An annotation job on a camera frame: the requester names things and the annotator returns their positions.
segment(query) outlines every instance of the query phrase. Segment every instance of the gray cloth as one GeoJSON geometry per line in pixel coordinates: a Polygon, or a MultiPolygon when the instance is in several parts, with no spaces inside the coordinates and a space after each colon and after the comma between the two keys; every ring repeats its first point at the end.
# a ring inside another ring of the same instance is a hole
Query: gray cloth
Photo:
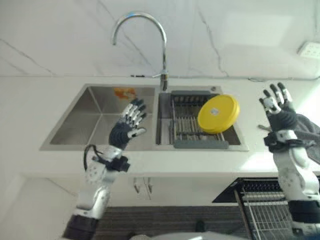
{"type": "Polygon", "coordinates": [[[298,139],[305,141],[307,144],[311,141],[315,145],[307,148],[308,157],[320,164],[320,127],[310,121],[307,117],[297,114],[298,124],[294,130],[298,139]]]}

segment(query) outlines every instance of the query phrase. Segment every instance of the white countertop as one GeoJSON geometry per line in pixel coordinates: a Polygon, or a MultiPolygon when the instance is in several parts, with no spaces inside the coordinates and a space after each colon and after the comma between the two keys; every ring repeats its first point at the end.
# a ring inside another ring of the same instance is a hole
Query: white countertop
{"type": "MultiPolygon", "coordinates": [[[[40,151],[41,145],[85,84],[158,85],[158,78],[125,77],[1,77],[0,79],[0,191],[14,177],[58,177],[83,173],[81,151],[40,151]]],[[[318,81],[286,81],[299,113],[320,125],[312,101],[320,96],[318,81]]],[[[221,86],[240,105],[237,125],[249,148],[239,151],[131,151],[134,176],[275,176],[276,166],[264,146],[268,126],[258,99],[270,82],[248,80],[169,79],[171,86],[221,86]]],[[[320,171],[316,164],[312,169],[320,171]]]]}

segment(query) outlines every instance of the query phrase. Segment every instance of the black cable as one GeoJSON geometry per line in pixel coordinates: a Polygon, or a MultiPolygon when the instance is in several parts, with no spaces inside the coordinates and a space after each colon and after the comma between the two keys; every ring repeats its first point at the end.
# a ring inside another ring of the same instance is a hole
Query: black cable
{"type": "Polygon", "coordinates": [[[98,151],[97,150],[97,146],[94,145],[94,144],[89,144],[85,147],[84,149],[84,152],[83,152],[83,167],[84,167],[84,170],[87,171],[87,168],[88,168],[88,164],[87,164],[87,154],[90,150],[90,148],[93,148],[93,151],[95,153],[95,155],[98,157],[98,158],[101,158],[99,156],[99,154],[103,154],[102,152],[98,151]]]}

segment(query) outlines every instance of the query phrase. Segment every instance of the double sink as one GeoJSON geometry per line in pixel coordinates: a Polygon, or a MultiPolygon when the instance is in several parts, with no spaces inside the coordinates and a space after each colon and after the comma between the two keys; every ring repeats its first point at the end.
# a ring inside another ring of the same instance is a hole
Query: double sink
{"type": "Polygon", "coordinates": [[[196,117],[207,99],[221,94],[220,87],[85,86],[42,145],[42,150],[83,150],[87,144],[108,144],[109,133],[127,104],[144,100],[147,132],[128,144],[128,151],[223,149],[247,151],[243,136],[233,125],[222,134],[209,135],[196,117]]]}

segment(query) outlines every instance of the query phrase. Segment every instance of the yellow plate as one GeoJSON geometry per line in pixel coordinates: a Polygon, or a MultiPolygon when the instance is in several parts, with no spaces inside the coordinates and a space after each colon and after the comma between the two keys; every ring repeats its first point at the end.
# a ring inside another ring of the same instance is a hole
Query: yellow plate
{"type": "Polygon", "coordinates": [[[202,106],[198,124],[206,133],[222,133],[235,123],[239,112],[238,101],[233,96],[218,95],[202,106]]]}

